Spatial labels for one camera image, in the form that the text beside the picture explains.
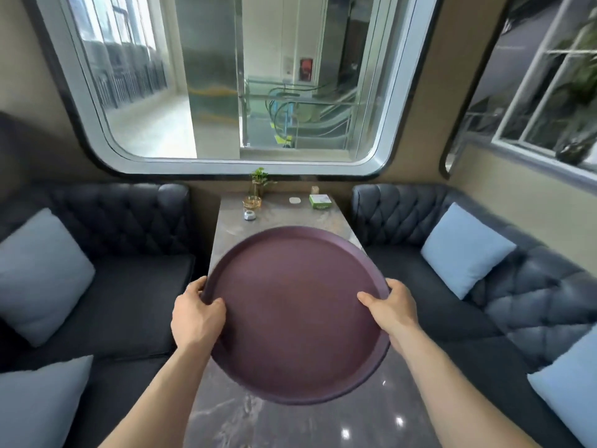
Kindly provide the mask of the person's right hand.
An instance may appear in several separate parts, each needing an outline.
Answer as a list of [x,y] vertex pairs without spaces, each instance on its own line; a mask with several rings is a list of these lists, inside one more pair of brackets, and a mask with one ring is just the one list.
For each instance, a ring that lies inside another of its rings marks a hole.
[[377,325],[387,333],[394,350],[402,355],[404,333],[420,328],[416,304],[404,283],[392,278],[385,278],[385,280],[390,292],[384,300],[390,308],[381,314],[371,313],[371,315]]

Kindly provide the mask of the person's left hand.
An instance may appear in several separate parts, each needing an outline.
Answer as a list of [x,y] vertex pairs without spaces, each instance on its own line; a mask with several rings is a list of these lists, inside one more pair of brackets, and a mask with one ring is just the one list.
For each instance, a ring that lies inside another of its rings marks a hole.
[[222,328],[204,327],[204,303],[201,300],[207,276],[192,281],[174,304],[171,330],[176,347],[198,348],[209,355],[219,338]]

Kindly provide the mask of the round maroon serving tray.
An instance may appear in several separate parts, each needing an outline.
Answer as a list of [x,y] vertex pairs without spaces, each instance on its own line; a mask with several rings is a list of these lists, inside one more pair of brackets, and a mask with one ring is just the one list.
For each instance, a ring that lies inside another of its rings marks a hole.
[[306,226],[251,235],[222,256],[201,297],[226,306],[213,361],[275,403],[344,396],[378,369],[391,344],[359,292],[389,295],[381,271],[349,240]]

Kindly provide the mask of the person's left forearm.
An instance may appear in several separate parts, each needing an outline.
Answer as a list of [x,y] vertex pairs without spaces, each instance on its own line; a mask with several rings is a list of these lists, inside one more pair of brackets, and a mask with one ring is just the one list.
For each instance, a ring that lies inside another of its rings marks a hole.
[[216,338],[201,334],[181,344],[99,448],[183,448]]

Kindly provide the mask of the person's right forearm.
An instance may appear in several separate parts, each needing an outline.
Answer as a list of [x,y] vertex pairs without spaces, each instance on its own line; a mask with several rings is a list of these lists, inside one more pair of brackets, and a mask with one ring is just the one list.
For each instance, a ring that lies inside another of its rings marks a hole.
[[442,448],[541,448],[418,325],[392,324],[386,331],[407,363]]

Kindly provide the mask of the light blue cushion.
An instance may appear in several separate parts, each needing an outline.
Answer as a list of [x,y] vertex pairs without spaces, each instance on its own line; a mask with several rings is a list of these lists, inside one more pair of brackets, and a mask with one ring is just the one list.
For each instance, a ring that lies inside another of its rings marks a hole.
[[63,448],[93,356],[0,374],[0,448]]
[[95,267],[50,209],[0,242],[0,318],[34,348],[63,325]]
[[527,379],[584,448],[597,448],[597,324]]
[[429,234],[421,254],[450,291],[463,300],[516,244],[452,203]]

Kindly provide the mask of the dark tufted leather sofa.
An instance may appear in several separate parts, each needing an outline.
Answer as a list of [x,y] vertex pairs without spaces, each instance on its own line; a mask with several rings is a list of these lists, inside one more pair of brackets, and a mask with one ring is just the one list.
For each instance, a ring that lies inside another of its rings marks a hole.
[[[462,300],[421,253],[452,203],[516,245]],[[597,278],[443,184],[357,185],[351,216],[382,274],[412,292],[422,329],[486,398],[543,448],[584,448],[527,375],[596,326]]]
[[30,183],[0,114],[0,242],[48,208],[95,267],[63,325],[34,348],[0,318],[0,374],[92,355],[63,448],[98,448],[175,350],[177,295],[196,271],[190,189],[175,183]]

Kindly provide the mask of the small potted green plant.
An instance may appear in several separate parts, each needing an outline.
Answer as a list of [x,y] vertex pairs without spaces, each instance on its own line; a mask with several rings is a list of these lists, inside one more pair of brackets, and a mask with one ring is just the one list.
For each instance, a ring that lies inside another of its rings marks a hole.
[[269,177],[269,173],[267,173],[264,167],[256,168],[253,172],[250,173],[251,178],[251,185],[249,195],[263,198],[265,194],[265,189],[268,186],[272,186],[277,184],[278,182],[275,180],[271,180]]

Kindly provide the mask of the large rounded window frame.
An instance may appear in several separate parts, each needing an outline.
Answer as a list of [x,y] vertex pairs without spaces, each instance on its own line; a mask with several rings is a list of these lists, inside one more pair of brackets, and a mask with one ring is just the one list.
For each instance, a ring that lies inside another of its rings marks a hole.
[[379,176],[443,0],[22,0],[83,154],[119,177]]

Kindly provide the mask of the rounded mirror with dark frame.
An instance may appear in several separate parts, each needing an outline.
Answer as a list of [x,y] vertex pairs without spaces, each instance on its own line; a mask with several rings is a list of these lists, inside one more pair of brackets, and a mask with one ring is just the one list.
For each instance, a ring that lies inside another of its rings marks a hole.
[[439,165],[486,147],[597,191],[597,0],[508,0]]

